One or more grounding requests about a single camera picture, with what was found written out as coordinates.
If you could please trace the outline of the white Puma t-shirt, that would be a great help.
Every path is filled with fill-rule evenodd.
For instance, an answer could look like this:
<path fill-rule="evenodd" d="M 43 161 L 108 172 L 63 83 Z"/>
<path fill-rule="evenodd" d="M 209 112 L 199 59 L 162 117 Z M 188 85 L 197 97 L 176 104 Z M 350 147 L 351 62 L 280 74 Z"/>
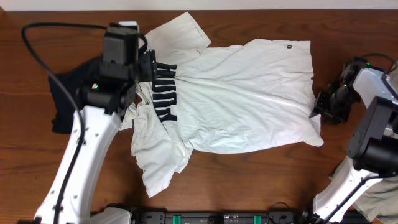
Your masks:
<path fill-rule="evenodd" d="M 166 189 L 193 151 L 237 154 L 297 142 L 321 146 L 310 42 L 254 39 L 212 47 L 189 13 L 146 35 L 165 78 L 140 82 L 141 101 L 121 127 L 134 131 L 131 151 L 148 196 Z"/>

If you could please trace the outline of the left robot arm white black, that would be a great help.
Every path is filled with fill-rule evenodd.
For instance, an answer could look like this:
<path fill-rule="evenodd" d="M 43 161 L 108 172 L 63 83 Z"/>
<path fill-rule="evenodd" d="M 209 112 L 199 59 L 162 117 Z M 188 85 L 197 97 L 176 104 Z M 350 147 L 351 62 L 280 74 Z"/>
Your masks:
<path fill-rule="evenodd" d="M 104 31 L 99 71 L 78 84 L 75 96 L 45 69 L 74 112 L 67 148 L 34 223 L 94 223 L 93 193 L 109 146 L 134 103 L 137 83 L 157 72 L 154 50 L 139 45 L 146 38 L 136 21 L 111 24 Z"/>

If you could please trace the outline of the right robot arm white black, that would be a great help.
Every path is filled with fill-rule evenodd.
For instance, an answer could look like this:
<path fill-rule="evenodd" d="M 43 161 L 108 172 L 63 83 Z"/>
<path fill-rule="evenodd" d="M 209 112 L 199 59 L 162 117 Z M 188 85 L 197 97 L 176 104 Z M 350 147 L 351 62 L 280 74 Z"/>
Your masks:
<path fill-rule="evenodd" d="M 368 188 L 397 176 L 397 90 L 390 69 L 369 63 L 370 54 L 347 62 L 339 77 L 319 92 L 311 113 L 330 124 L 348 120 L 352 104 L 362 101 L 366 113 L 355 129 L 347 156 L 328 187 L 317 194 L 300 217 L 301 223 L 339 223 Z"/>

